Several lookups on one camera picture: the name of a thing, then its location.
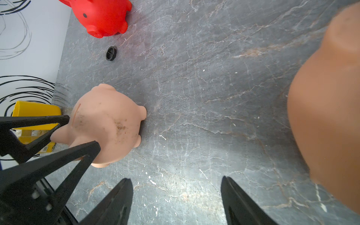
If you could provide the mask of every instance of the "pink toy pig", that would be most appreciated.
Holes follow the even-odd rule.
[[[69,123],[56,130],[51,141],[73,147],[95,140],[101,151],[92,165],[105,167],[140,145],[140,122],[146,114],[144,106],[112,86],[100,84],[77,101]]]

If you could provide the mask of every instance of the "white speck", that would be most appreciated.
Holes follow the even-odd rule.
[[[50,211],[52,208],[53,208],[53,206],[49,203],[49,204],[46,206],[46,211]]]
[[[316,196],[318,197],[319,202],[321,201],[320,195],[319,195],[319,187],[317,184],[315,184],[315,191],[316,191]],[[324,212],[328,212],[328,209],[326,208],[326,205],[324,205],[323,203],[320,203],[320,207],[323,209]]]
[[[33,199],[37,199],[40,196],[39,192],[37,192],[36,190],[31,194],[31,197]]]

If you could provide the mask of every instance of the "blurry tan object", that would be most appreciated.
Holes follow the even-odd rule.
[[[140,145],[140,122],[146,114],[144,106],[112,86],[100,84],[77,101],[69,123],[56,130],[51,141],[73,147],[95,140],[101,151],[92,165],[105,167]]]
[[[310,177],[360,213],[360,3],[333,18],[288,96]]]

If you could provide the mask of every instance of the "barcode label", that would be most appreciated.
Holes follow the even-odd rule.
[[[43,147],[39,152],[46,152],[46,151],[48,150],[48,147],[49,147],[49,146]]]
[[[39,136],[39,131],[38,130],[32,130],[31,131],[31,136]]]

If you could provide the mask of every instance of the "pig snout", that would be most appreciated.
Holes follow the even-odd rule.
[[[104,36],[102,32],[93,25],[87,26],[86,30],[91,36],[96,38],[102,38]]]

